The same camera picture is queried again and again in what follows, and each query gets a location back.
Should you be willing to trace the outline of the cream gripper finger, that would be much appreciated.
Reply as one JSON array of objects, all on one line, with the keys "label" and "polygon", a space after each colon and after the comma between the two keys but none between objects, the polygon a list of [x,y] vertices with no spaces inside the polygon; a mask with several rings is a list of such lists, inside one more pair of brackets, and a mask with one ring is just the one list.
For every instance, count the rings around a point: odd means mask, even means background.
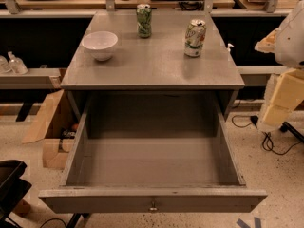
[{"label": "cream gripper finger", "polygon": [[289,69],[280,75],[273,74],[266,85],[257,129],[260,131],[279,129],[303,101],[303,70]]},{"label": "cream gripper finger", "polygon": [[255,45],[255,50],[262,53],[274,53],[276,48],[277,29],[274,29]]}]

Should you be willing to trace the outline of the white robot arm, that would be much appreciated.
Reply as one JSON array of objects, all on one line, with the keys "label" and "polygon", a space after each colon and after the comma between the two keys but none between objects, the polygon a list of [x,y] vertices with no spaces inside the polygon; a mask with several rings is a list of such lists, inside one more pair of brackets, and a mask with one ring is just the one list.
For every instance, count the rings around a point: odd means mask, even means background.
[{"label": "white robot arm", "polygon": [[278,28],[255,45],[255,50],[271,52],[288,68],[272,74],[267,82],[257,128],[270,132],[279,129],[304,101],[304,0],[300,0]]}]

